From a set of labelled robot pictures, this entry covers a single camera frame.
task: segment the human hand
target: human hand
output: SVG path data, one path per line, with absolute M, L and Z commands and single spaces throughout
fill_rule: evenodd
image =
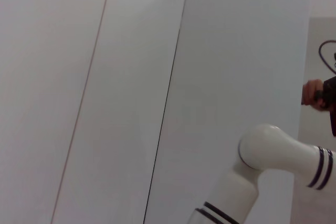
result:
M 314 100 L 314 94 L 318 90 L 323 91 L 323 81 L 321 80 L 310 80 L 303 85 L 301 104 L 310 105 L 318 111 L 331 111 L 333 106 L 330 106 L 327 109 L 323 108 L 325 103 L 322 98 L 317 101 Z

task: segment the black cable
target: black cable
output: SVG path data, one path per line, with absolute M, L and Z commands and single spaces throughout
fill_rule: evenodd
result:
M 328 44 L 328 43 L 336 43 L 336 40 L 326 40 L 325 42 L 323 42 L 320 47 L 319 47 L 319 55 L 320 55 L 320 58 L 321 60 L 323 61 L 323 63 L 330 69 L 331 72 L 333 72 L 334 74 L 336 74 L 336 71 L 327 63 L 327 61 L 324 59 L 323 55 L 322 55 L 322 47 L 325 45 L 325 44 Z

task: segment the white robotic arm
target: white robotic arm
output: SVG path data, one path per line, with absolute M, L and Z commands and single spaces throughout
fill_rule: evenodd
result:
M 333 155 L 300 143 L 275 126 L 259 125 L 241 138 L 237 162 L 188 224 L 243 224 L 258 198 L 258 177 L 266 169 L 286 170 L 308 187 L 336 191 Z

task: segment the vertical line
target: vertical line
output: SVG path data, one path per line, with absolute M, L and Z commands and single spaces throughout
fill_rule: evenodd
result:
M 76 128 L 77 128 L 77 123 L 78 123 L 78 118 L 79 118 L 80 110 L 81 110 L 81 107 L 82 107 L 82 104 L 83 104 L 83 98 L 84 98 L 86 87 L 87 87 L 88 80 L 89 80 L 90 70 L 91 70 L 91 66 L 92 66 L 92 62 L 93 62 L 93 57 L 95 56 L 95 51 L 96 51 L 96 47 L 97 47 L 97 42 L 98 42 L 98 37 L 99 37 L 99 33 L 100 33 L 101 23 L 102 23 L 102 20 L 103 20 L 103 17 L 104 17 L 106 3 L 107 3 L 107 0 L 104 1 L 103 10 L 102 10 L 102 13 L 101 13 L 100 22 L 99 22 L 99 26 L 98 26 L 96 41 L 94 42 L 95 46 L 93 47 L 91 61 L 90 61 L 89 69 L 88 69 L 88 74 L 86 76 L 84 90 L 83 90 L 83 94 L 82 94 L 82 97 L 81 97 L 81 100 L 80 100 L 80 104 L 79 104 L 75 126 L 73 127 L 73 132 L 72 132 L 71 141 L 70 141 L 70 145 L 69 145 L 69 149 L 68 149 L 68 153 L 67 153 L 67 158 L 65 160 L 65 164 L 64 164 L 64 168 L 63 168 L 63 172 L 62 172 L 62 176 L 61 176 L 61 181 L 59 183 L 59 187 L 58 187 L 58 191 L 57 191 L 57 196 L 56 196 L 56 201 L 55 201 L 53 213 L 52 213 L 52 216 L 51 216 L 50 224 L 53 224 L 53 222 L 54 222 L 55 212 L 56 212 L 56 208 L 57 208 L 57 204 L 58 204 L 58 199 L 59 199 L 59 195 L 60 195 L 61 188 L 62 188 L 64 174 L 65 174 L 65 170 L 67 168 L 68 159 L 69 159 L 69 155 L 70 155 L 73 139 L 74 139 Z
M 178 35 L 177 35 L 177 41 L 176 41 L 176 45 L 175 45 L 175 54 L 174 54 L 174 59 L 173 59 L 173 64 L 172 64 L 172 69 L 170 72 L 170 78 L 169 78 L 169 84 L 168 84 L 168 90 L 167 90 L 167 95 L 166 95 L 166 101 L 164 104 L 164 109 L 163 109 L 163 115 L 162 115 L 162 121 L 161 121 L 161 128 L 160 128 L 160 133 L 159 133 L 159 140 L 158 140 L 158 145 L 156 147 L 156 153 L 155 153 L 155 159 L 154 159 L 154 165 L 153 165 L 153 171 L 152 171 L 152 177 L 151 177 L 151 183 L 149 185 L 149 191 L 148 191 L 148 197 L 147 197 L 147 203 L 146 203 L 146 208 L 145 208 L 145 214 L 143 217 L 143 224 L 145 224 L 146 221 L 146 214 L 147 214 L 147 208 L 148 208 L 148 202 L 149 202 L 149 196 L 151 194 L 151 188 L 152 188 L 152 182 L 153 182 L 153 176 L 154 176 L 154 170 L 155 170 L 155 164 L 156 164 L 156 158 L 157 158 L 157 152 L 159 150 L 159 144 L 160 144 L 160 138 L 161 138 L 161 133 L 162 133 L 162 125 L 163 125 L 163 120 L 164 120 L 164 115 L 165 115 L 165 111 L 166 111 L 166 106 L 167 106 L 167 100 L 168 100 L 168 94 L 169 94 L 169 89 L 170 89 L 170 83 L 172 81 L 172 75 L 173 75 L 173 69 L 174 69 L 174 63 L 175 63 L 175 58 L 176 58 L 176 51 L 177 51 L 177 46 L 179 43 L 179 38 L 180 38 L 180 33 L 181 33 L 181 26 L 182 26 L 182 19 L 183 19 L 183 14 L 184 14 L 184 9 L 185 9 L 185 3 L 186 0 L 184 0 L 183 3 L 183 9 L 182 9 L 182 15 L 181 15 L 181 21 L 180 21 L 180 28 L 178 31 Z

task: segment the white wall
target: white wall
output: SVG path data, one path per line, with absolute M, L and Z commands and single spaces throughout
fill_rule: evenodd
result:
M 309 0 L 186 0 L 146 224 L 186 223 L 242 133 L 298 135 Z M 268 171 L 246 223 L 290 222 L 293 176 Z
M 184 0 L 107 0 L 54 223 L 142 223 Z
M 50 223 L 104 0 L 0 0 L 0 222 Z
M 311 0 L 310 23 L 308 33 L 307 57 L 304 82 L 311 79 L 328 80 L 334 74 L 324 65 L 318 55 L 318 48 L 328 39 L 336 39 L 335 0 Z M 328 63 L 335 63 L 335 44 L 323 47 L 323 55 Z M 320 113 L 311 107 L 302 107 L 300 115 L 299 140 L 336 150 L 336 138 L 332 135 L 329 113 Z M 336 196 L 302 187 L 294 186 L 291 222 L 333 223 L 336 217 L 334 206 Z

